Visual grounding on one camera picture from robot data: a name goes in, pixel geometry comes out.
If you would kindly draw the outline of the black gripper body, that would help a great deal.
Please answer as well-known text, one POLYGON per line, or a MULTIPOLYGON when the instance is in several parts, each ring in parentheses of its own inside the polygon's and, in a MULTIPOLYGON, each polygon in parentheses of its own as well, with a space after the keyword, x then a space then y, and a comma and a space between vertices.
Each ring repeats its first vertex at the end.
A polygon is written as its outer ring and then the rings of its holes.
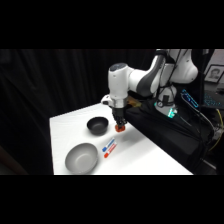
POLYGON ((113 108, 112 115, 117 123, 125 123, 125 108, 113 108))

